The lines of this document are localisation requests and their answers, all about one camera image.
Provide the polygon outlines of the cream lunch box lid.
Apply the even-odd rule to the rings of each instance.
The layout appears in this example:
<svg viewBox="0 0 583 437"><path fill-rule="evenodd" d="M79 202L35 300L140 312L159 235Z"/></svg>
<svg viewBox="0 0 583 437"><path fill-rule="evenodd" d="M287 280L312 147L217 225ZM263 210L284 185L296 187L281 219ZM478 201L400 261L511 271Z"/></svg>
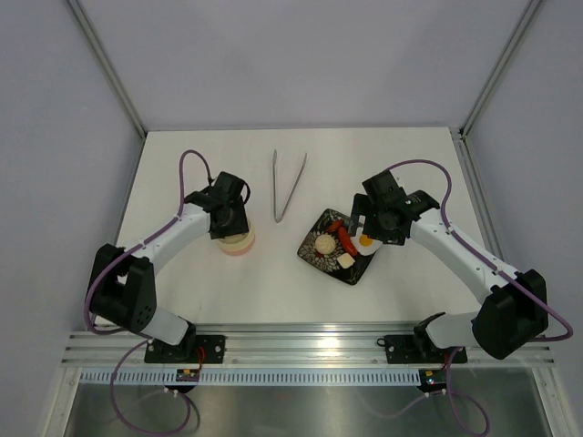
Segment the cream lunch box lid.
<svg viewBox="0 0 583 437"><path fill-rule="evenodd" d="M216 239L215 243L217 244L219 241L222 241L222 242L226 242L227 244L233 244L233 243L238 243L241 241L247 242L250 240L255 240L255 230L254 230L253 224L250 220L248 221L248 228L249 228L248 231L245 233L237 234L234 236L229 236L229 237L226 237L224 239Z"/></svg>

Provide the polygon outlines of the cream pink lunch box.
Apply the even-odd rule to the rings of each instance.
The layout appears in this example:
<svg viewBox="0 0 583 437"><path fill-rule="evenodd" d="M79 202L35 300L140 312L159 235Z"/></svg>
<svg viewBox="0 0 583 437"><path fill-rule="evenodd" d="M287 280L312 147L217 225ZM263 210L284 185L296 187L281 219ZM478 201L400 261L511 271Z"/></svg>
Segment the cream pink lunch box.
<svg viewBox="0 0 583 437"><path fill-rule="evenodd" d="M255 240L250 240L247 242L241 241L238 243L227 244L226 242L219 241L217 246L226 255L236 257L249 252L252 249L254 242Z"/></svg>

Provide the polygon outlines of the metal tongs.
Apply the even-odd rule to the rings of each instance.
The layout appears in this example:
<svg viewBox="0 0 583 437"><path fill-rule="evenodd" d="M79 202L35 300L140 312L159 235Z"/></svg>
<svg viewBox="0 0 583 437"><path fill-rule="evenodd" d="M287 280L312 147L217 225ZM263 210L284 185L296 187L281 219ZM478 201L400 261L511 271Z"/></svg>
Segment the metal tongs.
<svg viewBox="0 0 583 437"><path fill-rule="evenodd" d="M271 156L271 198L272 198L272 217L276 224L282 223L287 215L287 212L292 203L292 199L300 185L300 181L304 175L305 169L307 167L308 154L304 153L302 157L302 163L298 171L296 172L295 178L289 187L284 187L281 183L280 178L280 167L279 167L279 153L277 149L274 149Z"/></svg>

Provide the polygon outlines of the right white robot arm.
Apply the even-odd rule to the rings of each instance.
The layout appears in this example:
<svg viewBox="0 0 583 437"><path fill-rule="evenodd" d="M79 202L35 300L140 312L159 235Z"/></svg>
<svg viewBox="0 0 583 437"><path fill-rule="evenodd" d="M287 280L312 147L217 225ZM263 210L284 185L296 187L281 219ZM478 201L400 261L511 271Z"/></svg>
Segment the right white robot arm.
<svg viewBox="0 0 583 437"><path fill-rule="evenodd" d="M369 238L403 246L412 240L436 256L472 292L476 312L439 312L414 327L414 352L433 361L454 347L478 346L503 360L548 327L547 287L535 270L525 273L478 247L446 215L446 203L422 190L411 194L389 170L363 182L353 198L349 232L363 224Z"/></svg>

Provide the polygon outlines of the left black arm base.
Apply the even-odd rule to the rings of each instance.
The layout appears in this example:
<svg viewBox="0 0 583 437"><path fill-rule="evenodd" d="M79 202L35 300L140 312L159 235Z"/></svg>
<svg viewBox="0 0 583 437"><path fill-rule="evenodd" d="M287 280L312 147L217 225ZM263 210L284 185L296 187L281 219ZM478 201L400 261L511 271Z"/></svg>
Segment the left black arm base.
<svg viewBox="0 0 583 437"><path fill-rule="evenodd" d="M148 345L144 362L148 364L222 364L226 337L193 334L178 345L154 340Z"/></svg>

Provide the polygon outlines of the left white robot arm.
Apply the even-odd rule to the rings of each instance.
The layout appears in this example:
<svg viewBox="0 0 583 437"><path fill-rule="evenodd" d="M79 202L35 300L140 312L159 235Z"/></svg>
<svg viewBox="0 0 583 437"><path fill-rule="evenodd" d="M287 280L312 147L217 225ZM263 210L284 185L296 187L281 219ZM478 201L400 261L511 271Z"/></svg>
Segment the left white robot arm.
<svg viewBox="0 0 583 437"><path fill-rule="evenodd" d="M246 181L221 172L200 191L181 196L178 212L131 248L102 246L96 254L85 300L87 328L97 335L123 330L165 343L174 361L189 361L197 341L192 324L158 305L156 276L190 243L251 232Z"/></svg>

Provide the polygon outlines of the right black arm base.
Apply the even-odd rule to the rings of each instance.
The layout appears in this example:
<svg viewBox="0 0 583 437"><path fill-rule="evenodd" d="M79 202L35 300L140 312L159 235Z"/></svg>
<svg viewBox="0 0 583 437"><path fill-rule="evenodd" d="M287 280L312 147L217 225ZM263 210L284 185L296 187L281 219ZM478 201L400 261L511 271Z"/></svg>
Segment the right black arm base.
<svg viewBox="0 0 583 437"><path fill-rule="evenodd" d="M438 349L428 339L406 334L386 334L376 340L389 364L447 364L453 348Z"/></svg>

